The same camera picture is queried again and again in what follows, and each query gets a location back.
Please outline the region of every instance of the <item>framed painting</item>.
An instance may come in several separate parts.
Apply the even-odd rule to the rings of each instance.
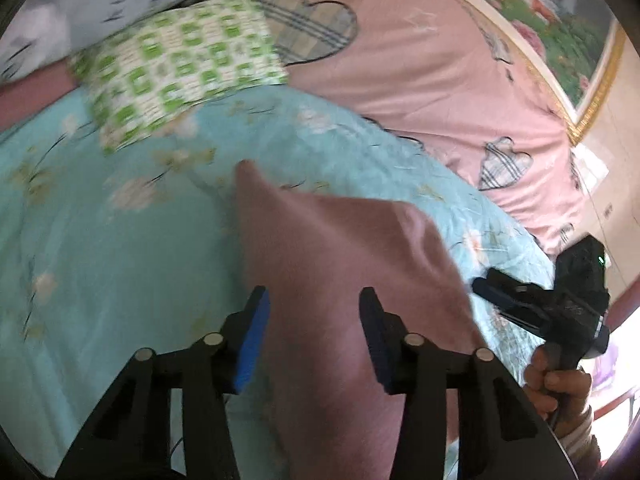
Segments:
[[[615,78],[625,33],[604,0],[465,0],[552,89],[578,144]]]

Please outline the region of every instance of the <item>white flower print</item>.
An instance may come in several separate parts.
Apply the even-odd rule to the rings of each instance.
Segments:
[[[489,258],[482,247],[482,235],[480,231],[469,229],[469,231],[463,235],[462,241],[469,250],[476,269],[481,266],[486,267],[489,264]]]
[[[173,150],[171,152],[173,164],[180,166],[190,159],[189,150]]]
[[[297,120],[315,134],[324,134],[335,128],[335,123],[331,122],[331,118],[328,115],[307,107],[298,109]]]
[[[157,195],[153,180],[134,178],[127,180],[111,194],[111,205],[124,211],[141,211],[150,206]]]
[[[558,160],[558,156],[552,156],[545,164],[545,171],[550,170],[552,167],[556,165],[556,160]]]
[[[422,9],[414,7],[412,12],[404,20],[411,23],[414,26],[414,30],[418,32],[436,32],[438,30],[436,14],[425,12]]]
[[[198,134],[198,121],[193,114],[184,114],[182,118],[176,121],[175,134],[183,139],[193,139]]]
[[[60,123],[60,133],[68,139],[76,134],[79,126],[78,118],[74,114],[69,114]]]
[[[34,298],[39,304],[45,304],[51,298],[58,284],[50,272],[44,272],[33,280]]]

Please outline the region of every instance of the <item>green patterned pillow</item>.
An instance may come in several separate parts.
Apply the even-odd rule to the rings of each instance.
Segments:
[[[287,73],[252,0],[160,12],[72,58],[107,151],[144,139],[188,108]]]

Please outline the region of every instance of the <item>floral bedsheet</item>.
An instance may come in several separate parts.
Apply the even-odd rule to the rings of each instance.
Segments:
[[[0,424],[46,474],[136,349],[184,348],[244,305],[240,160],[281,186],[414,203],[464,280],[495,266],[552,283],[534,239],[480,192],[414,143],[319,98],[244,90],[108,156],[86,102],[78,89],[0,134]],[[489,346],[521,379],[537,340],[479,298],[472,304]],[[267,400],[258,373],[227,405],[243,479],[286,475]]]

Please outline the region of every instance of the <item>heart pattern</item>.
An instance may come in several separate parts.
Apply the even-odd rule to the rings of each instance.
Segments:
[[[565,245],[569,243],[571,236],[574,234],[575,228],[573,224],[565,224],[560,228],[560,245],[559,250],[562,250]]]
[[[355,12],[340,2],[257,1],[284,65],[333,56],[349,46],[358,34]]]
[[[480,191],[513,186],[533,164],[529,153],[513,151],[513,139],[510,137],[488,142],[484,150],[486,155],[480,165]]]
[[[580,180],[580,171],[575,160],[574,150],[571,151],[571,181],[574,183],[576,191],[582,191],[582,181]]]

